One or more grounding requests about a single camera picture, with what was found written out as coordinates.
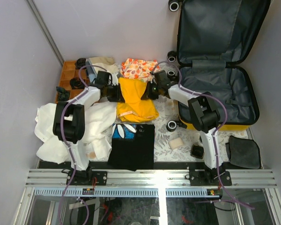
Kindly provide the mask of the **yellow garment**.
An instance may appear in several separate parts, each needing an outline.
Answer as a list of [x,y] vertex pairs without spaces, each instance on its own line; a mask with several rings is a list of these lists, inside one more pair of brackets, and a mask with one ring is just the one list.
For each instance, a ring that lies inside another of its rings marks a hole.
[[151,99],[142,100],[147,83],[135,79],[119,78],[124,102],[117,103],[117,117],[122,122],[148,122],[159,117],[159,113]]

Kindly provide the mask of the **orange floral fabric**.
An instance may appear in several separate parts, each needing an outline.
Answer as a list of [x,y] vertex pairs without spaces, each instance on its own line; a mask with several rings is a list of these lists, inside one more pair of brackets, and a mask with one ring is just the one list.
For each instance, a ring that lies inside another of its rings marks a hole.
[[153,77],[151,72],[158,64],[157,60],[138,60],[128,58],[121,64],[121,75],[127,79],[137,79],[142,82],[150,82]]

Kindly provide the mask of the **black graphic t-shirt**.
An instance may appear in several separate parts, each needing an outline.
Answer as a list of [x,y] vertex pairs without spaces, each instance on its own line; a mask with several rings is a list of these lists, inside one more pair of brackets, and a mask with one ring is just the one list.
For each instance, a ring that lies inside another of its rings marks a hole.
[[154,144],[153,124],[113,124],[107,164],[114,169],[151,170],[154,167]]

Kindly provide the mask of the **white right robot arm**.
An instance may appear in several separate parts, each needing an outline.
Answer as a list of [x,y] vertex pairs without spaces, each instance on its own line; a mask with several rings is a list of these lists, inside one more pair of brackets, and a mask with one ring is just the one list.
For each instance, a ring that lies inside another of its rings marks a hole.
[[178,101],[188,107],[191,124],[200,132],[204,148],[204,162],[210,170],[204,173],[205,182],[214,185],[221,179],[218,169],[222,165],[218,144],[220,113],[218,99],[208,93],[189,90],[171,81],[163,70],[152,72],[153,80],[146,85],[142,100],[157,99],[160,95]]

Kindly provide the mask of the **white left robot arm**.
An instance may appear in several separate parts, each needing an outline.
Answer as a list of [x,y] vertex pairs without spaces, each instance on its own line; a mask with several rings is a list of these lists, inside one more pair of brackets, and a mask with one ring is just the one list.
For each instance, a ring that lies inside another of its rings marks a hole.
[[123,102],[120,85],[113,84],[113,75],[98,71],[94,82],[73,99],[59,101],[56,105],[53,134],[67,147],[71,158],[71,167],[78,170],[77,180],[88,185],[93,173],[87,170],[89,159],[84,144],[103,147],[103,158],[111,149],[107,145],[103,132],[117,117],[117,102]]

